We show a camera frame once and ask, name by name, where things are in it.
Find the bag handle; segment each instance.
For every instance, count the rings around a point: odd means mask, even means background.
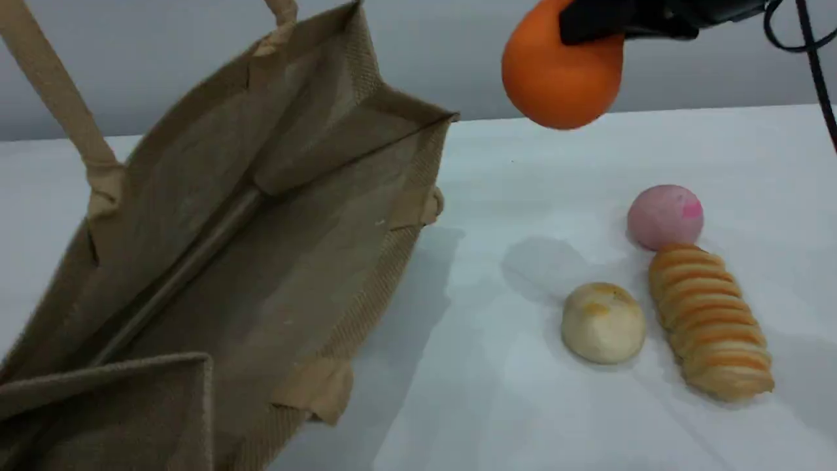
[[[122,164],[23,0],[0,0],[0,12],[0,36],[9,52],[81,155],[90,185],[88,219],[115,213],[122,200]]]

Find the black cable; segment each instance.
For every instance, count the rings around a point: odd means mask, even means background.
[[[819,62],[819,49],[837,38],[837,29],[826,34],[822,39],[814,39],[814,29],[811,27],[811,17],[808,12],[808,4],[805,0],[796,0],[796,8],[799,14],[799,26],[802,28],[804,44],[801,46],[786,46],[779,42],[773,32],[773,15],[784,0],[773,0],[768,3],[764,12],[764,33],[768,41],[777,48],[791,53],[805,53],[808,55],[808,62],[811,68],[811,75],[814,77],[814,88],[817,91],[819,108],[825,118],[825,126],[831,136],[831,143],[834,151],[837,152],[837,120],[834,119],[834,109],[831,107],[828,86],[825,84],[823,66]]]

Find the jute tote bag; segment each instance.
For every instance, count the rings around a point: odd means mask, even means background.
[[[456,115],[383,83],[359,2],[300,23],[267,4],[276,30],[123,165],[23,0],[0,0],[91,188],[0,365],[0,469],[262,469],[346,407],[351,358],[442,210]]]

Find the pink bun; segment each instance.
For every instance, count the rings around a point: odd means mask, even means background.
[[[703,208],[694,193],[677,185],[649,188],[628,211],[628,232],[657,251],[673,243],[694,244],[703,229]]]

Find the round bread roll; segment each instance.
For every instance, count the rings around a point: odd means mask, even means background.
[[[636,300],[610,283],[589,283],[564,302],[564,344],[594,363],[621,363],[639,353],[645,341],[645,316]]]

